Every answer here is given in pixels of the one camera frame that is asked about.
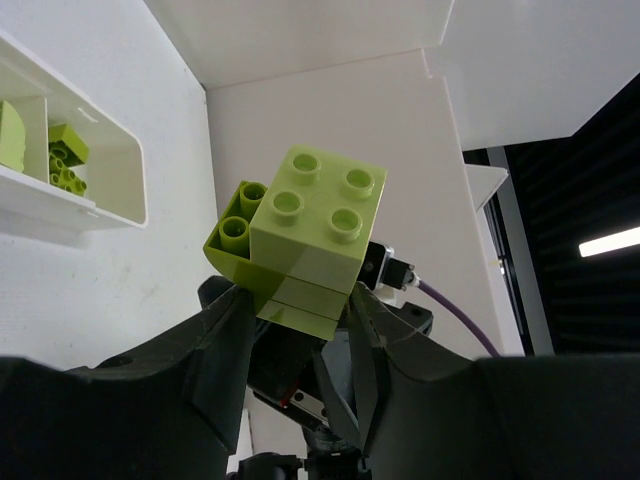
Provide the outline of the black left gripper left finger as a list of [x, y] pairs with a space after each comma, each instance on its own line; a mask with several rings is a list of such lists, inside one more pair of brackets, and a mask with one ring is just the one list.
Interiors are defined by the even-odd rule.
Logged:
[[94, 368], [1, 361], [5, 479], [221, 479], [237, 447], [255, 317], [232, 287]]

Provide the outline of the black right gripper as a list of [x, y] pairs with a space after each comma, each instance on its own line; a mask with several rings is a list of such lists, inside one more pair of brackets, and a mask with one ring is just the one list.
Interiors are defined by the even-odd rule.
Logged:
[[248, 387], [256, 400], [299, 425], [307, 454], [254, 454], [228, 479], [370, 479], [367, 458], [355, 446], [355, 394], [346, 331], [326, 343], [257, 322]]

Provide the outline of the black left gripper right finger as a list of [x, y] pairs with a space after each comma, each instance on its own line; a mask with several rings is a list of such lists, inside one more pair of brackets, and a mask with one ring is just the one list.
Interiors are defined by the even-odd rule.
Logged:
[[364, 285], [349, 299], [361, 447], [376, 479], [635, 479], [635, 354], [468, 360]]

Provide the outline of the lime green lego brick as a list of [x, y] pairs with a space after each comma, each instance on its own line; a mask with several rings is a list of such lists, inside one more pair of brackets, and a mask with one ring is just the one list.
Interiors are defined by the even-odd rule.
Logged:
[[284, 280], [283, 274], [250, 259], [249, 226], [266, 191], [259, 182], [242, 181], [203, 246], [207, 260], [222, 276], [252, 294], [255, 314]]

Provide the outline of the pale green square lego brick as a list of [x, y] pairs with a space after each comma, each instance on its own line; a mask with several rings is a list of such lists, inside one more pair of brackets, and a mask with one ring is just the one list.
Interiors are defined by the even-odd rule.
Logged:
[[24, 171], [26, 130], [17, 110], [6, 100], [1, 101], [1, 164], [14, 171]]

